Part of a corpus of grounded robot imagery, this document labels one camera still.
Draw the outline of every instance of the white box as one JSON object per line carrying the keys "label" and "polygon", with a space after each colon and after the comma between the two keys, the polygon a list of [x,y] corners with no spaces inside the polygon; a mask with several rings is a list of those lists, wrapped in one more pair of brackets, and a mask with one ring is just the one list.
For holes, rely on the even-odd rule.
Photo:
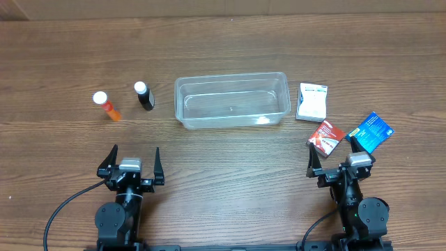
{"label": "white box", "polygon": [[300,83],[295,119],[322,122],[327,116],[327,93],[327,86]]}

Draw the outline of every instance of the white cap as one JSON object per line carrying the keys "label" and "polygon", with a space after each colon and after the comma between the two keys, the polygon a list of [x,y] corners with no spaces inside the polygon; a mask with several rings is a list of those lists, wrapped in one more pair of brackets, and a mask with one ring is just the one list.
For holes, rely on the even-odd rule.
{"label": "white cap", "polygon": [[98,91],[93,95],[93,101],[98,105],[103,105],[107,101],[107,94],[103,91]]}
{"label": "white cap", "polygon": [[147,91],[147,86],[144,82],[138,81],[134,83],[134,90],[138,94],[145,94],[145,92]]}

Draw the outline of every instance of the plastic storage bin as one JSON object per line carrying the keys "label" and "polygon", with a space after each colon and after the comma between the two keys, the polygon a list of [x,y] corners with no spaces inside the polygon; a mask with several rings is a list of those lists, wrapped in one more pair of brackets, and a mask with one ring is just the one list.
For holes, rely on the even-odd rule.
{"label": "plastic storage bin", "polygon": [[284,73],[181,77],[175,115],[187,129],[272,125],[290,112]]}

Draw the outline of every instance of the red package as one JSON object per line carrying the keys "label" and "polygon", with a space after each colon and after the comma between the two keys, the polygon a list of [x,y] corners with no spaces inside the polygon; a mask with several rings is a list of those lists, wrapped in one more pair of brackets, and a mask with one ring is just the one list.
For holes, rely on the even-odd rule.
{"label": "red package", "polygon": [[308,139],[307,144],[313,143],[322,156],[328,157],[346,133],[324,120],[316,132]]}

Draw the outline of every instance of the blue package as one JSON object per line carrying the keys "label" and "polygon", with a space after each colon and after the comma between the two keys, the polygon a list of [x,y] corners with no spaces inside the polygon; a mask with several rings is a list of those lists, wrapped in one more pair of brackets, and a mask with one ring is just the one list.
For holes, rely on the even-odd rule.
{"label": "blue package", "polygon": [[367,152],[372,153],[376,147],[393,133],[394,130],[378,117],[375,112],[372,112],[360,126],[347,134],[346,139],[350,141],[350,137],[355,136],[361,146]]}

